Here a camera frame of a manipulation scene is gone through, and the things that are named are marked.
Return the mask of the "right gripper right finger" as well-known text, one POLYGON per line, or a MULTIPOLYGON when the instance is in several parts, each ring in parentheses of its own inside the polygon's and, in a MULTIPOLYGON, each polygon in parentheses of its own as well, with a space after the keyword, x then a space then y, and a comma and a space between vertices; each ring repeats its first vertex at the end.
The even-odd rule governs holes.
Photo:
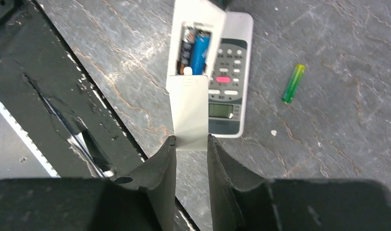
POLYGON ((208 136, 215 231, 391 231, 391 191, 363 179, 266 179, 208 136))

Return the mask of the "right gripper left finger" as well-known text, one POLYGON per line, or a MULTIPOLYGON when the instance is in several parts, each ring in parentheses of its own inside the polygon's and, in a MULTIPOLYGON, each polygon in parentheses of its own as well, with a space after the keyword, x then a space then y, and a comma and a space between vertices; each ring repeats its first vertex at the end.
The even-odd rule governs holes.
POLYGON ((171 231, 176 138, 128 174, 0 180, 0 231, 171 231))

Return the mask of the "white battery cover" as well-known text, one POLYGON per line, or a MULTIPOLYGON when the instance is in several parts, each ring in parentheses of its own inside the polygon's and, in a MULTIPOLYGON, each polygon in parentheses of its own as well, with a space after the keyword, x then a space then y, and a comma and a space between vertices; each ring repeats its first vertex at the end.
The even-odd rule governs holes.
POLYGON ((209 78, 193 75, 190 67, 183 75, 167 77, 173 131, 178 151, 206 151, 209 135, 209 78))

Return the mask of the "white grey remote control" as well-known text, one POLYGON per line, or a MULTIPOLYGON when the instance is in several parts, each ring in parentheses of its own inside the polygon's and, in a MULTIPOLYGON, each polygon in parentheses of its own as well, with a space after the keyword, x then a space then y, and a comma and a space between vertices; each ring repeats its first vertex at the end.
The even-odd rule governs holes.
POLYGON ((250 14, 227 12, 209 83, 209 133, 217 138, 239 138, 244 131, 253 26, 250 14))

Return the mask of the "blue battery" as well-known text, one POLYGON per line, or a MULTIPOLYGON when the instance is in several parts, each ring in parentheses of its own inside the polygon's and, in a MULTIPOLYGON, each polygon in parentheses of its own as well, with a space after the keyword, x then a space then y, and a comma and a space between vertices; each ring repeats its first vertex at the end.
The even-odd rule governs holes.
POLYGON ((199 30, 196 33, 193 53, 191 57, 191 69, 193 75, 201 75, 205 69, 211 34, 199 30))

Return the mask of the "black battery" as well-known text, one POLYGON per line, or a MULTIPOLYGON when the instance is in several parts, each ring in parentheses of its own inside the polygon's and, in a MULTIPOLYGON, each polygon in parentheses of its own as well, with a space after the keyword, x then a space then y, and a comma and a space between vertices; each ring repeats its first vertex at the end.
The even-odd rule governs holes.
POLYGON ((177 74, 183 75, 184 69, 190 66, 193 47, 195 43, 195 29, 190 26, 182 28, 181 47, 179 52, 179 59, 177 65, 177 74))

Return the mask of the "long white remote control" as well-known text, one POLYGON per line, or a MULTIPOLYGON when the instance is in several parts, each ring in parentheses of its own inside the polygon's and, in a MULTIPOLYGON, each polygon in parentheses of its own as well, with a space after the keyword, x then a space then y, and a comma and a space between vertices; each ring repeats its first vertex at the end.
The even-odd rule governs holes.
POLYGON ((212 78, 226 21, 221 0, 176 0, 170 35, 167 76, 193 75, 212 78))

